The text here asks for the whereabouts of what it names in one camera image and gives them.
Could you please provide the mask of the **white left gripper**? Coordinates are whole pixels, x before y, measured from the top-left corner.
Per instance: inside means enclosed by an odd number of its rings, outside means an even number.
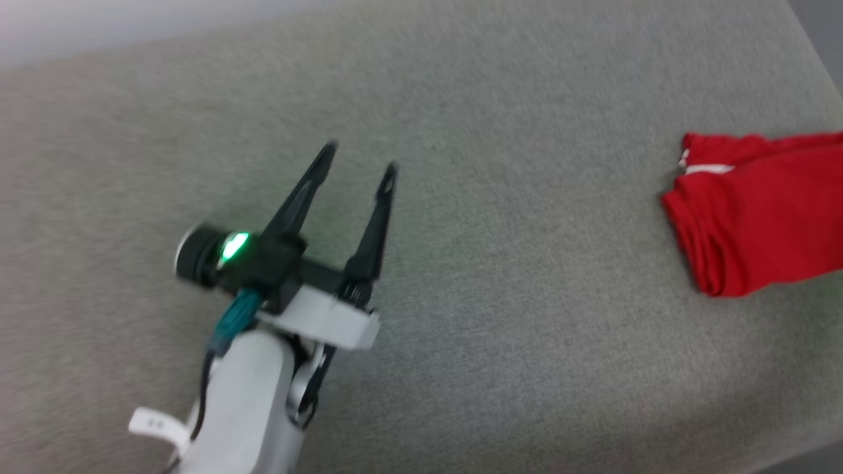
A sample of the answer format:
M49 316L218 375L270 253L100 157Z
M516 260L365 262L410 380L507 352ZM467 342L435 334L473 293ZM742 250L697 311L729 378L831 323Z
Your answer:
M235 337L257 321L335 348L367 350L373 345L380 322L367 301L381 277L398 165L388 164L358 249L341 273L305 257L306 246L299 239L337 148L331 140L319 151L263 235L200 225L178 243L178 279L233 299L211 334L211 353L226 353Z

